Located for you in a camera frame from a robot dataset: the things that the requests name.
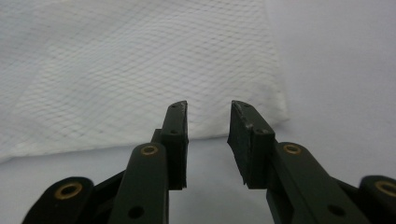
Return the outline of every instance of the white napkin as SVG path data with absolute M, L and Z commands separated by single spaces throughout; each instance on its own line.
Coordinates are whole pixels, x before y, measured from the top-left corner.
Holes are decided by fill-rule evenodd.
M 231 100 L 287 118 L 261 0 L 0 0 L 0 161 L 147 142 L 189 103 L 189 136 Z

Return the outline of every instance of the brass screw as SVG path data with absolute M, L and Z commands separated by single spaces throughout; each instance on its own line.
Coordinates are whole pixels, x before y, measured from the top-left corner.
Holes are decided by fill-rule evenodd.
M 147 147 L 143 147 L 140 152 L 145 155 L 145 156 L 151 156 L 154 155 L 158 152 L 158 148 L 155 146 L 147 146 Z
M 78 195 L 82 190 L 82 185 L 78 182 L 70 182 L 62 185 L 55 191 L 55 198 L 59 200 L 66 200 Z
M 388 196 L 396 198 L 395 184 L 385 180 L 379 180 L 375 182 L 375 187 L 379 189 L 381 192 L 388 194 Z
M 283 146 L 283 149 L 289 154 L 293 155 L 298 155 L 301 153 L 301 149 L 299 147 L 291 144 Z

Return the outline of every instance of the white surface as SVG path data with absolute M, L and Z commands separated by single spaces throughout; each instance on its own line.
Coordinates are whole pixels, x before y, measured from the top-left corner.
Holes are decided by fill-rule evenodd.
M 396 178 L 396 3 L 267 2 L 289 97 L 279 141 L 306 146 L 322 166 L 357 186 Z M 192 141 L 188 188 L 171 193 L 170 223 L 273 223 L 263 190 L 247 190 L 224 138 Z M 0 217 L 18 223 L 52 183 L 96 183 L 123 169 L 129 151 L 15 159 L 0 164 Z
M 261 0 L 0 0 L 0 20 L 0 161 L 143 143 L 180 100 L 190 138 L 225 135 L 235 98 L 287 118 Z

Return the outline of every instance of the white cloth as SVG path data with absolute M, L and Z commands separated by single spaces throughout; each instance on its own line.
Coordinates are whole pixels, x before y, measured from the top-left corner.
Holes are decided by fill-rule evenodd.
M 226 134 L 233 99 L 287 118 L 261 0 L 0 4 L 0 161 L 147 142 L 180 100 L 190 138 Z

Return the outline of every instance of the white background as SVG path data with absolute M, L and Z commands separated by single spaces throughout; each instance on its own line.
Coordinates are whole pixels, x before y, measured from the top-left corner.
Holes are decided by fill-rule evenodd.
M 269 0 L 267 10 L 290 106 L 277 139 L 307 147 L 330 175 L 354 186 L 365 175 L 396 178 L 396 2 Z M 130 152 L 0 164 L 1 223 L 20 223 L 60 179 L 109 178 Z M 190 143 L 188 188 L 170 196 L 170 223 L 272 223 L 265 191 L 242 185 L 225 138 Z

